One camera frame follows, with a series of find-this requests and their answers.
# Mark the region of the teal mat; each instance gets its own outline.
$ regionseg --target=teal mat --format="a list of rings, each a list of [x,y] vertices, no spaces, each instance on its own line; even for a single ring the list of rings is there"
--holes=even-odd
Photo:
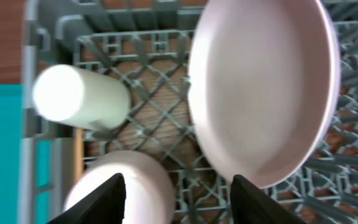
[[[21,85],[0,85],[0,224],[17,223],[19,147],[21,137]],[[41,142],[37,155],[37,184],[49,180],[49,142]],[[36,223],[47,221],[48,193],[36,198]]]

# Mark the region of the bowl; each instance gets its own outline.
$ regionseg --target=bowl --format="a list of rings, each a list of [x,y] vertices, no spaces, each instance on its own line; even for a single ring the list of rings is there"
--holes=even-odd
[[[340,86],[320,0],[210,0],[189,62],[189,105],[209,163],[259,188],[292,175],[324,136]]]
[[[116,151],[100,157],[70,190],[64,211],[116,173],[126,185],[123,224],[167,224],[175,211],[175,192],[168,173],[153,158],[135,151]]]

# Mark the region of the white cup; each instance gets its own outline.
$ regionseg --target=white cup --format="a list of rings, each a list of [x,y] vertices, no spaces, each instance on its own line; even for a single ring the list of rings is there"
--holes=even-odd
[[[153,158],[135,151],[116,151],[99,158],[70,190],[68,210],[114,174],[126,185],[123,224],[171,223],[175,192],[167,171]]]
[[[95,131],[118,127],[131,108],[131,96],[120,81],[71,65],[44,70],[32,97],[45,119]]]

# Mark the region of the dishware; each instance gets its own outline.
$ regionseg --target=dishware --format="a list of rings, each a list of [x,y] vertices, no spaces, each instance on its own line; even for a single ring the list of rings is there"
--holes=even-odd
[[[131,107],[131,96],[119,80],[71,65],[45,69],[32,99],[47,120],[102,132],[122,124]]]
[[[198,142],[227,181],[292,175],[324,136],[339,92],[337,40],[320,0],[210,0],[190,55]]]
[[[86,169],[65,202],[68,210],[114,174],[126,185],[124,224],[167,224],[175,211],[174,187],[167,171],[153,158],[135,151],[116,151]]]

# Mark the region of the plastic drying rack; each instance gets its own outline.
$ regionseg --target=plastic drying rack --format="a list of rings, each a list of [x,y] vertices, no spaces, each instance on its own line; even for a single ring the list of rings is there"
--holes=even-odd
[[[111,2],[122,8],[110,9],[108,2],[100,0],[27,1],[22,58],[24,124],[18,223],[35,222],[39,215],[37,201],[45,194],[47,219],[59,215],[64,199],[75,183],[73,129],[41,119],[30,100],[41,60],[49,64],[73,64],[101,74],[115,73],[139,99],[127,123],[136,130],[137,142],[130,146],[122,143],[119,133],[125,126],[109,135],[85,131],[84,141],[99,142],[98,156],[107,153],[111,144],[116,149],[139,150],[147,141],[152,141],[163,149],[162,162],[170,159],[179,167],[169,170],[177,188],[173,222],[231,223],[227,183],[217,175],[211,181],[205,180],[203,173],[213,174],[214,171],[199,166],[202,154],[196,153],[191,162],[185,162],[175,154],[184,139],[196,143],[192,125],[176,118],[173,111],[186,103],[190,81],[183,68],[187,67],[188,46],[202,5],[184,6],[190,2],[186,0],[153,0],[147,7],[138,7],[141,1]],[[336,21],[358,19],[358,1],[325,3]],[[305,220],[358,223],[358,22],[335,22],[334,25],[341,41],[344,88],[327,141],[321,141],[311,158],[289,179],[264,191]],[[132,51],[125,51],[127,44]],[[90,57],[83,56],[84,49]],[[174,63],[168,69],[160,70],[153,65],[159,60]],[[123,72],[119,65],[125,62],[136,62],[139,66]],[[145,69],[157,77],[153,86],[146,86],[141,79]],[[176,73],[180,73],[179,81],[173,80]],[[162,106],[155,100],[162,86],[168,86],[177,96],[169,106]],[[146,104],[160,112],[154,125],[136,118]],[[169,146],[153,135],[165,121],[172,122],[178,131]],[[340,142],[331,142],[333,136]],[[48,157],[50,172],[48,180],[40,184],[36,170],[43,158],[40,158],[38,147],[44,144],[45,148],[45,143],[49,149],[43,156]],[[86,165],[94,159],[83,158]],[[306,210],[312,211],[309,213],[314,214],[313,218],[304,217]]]

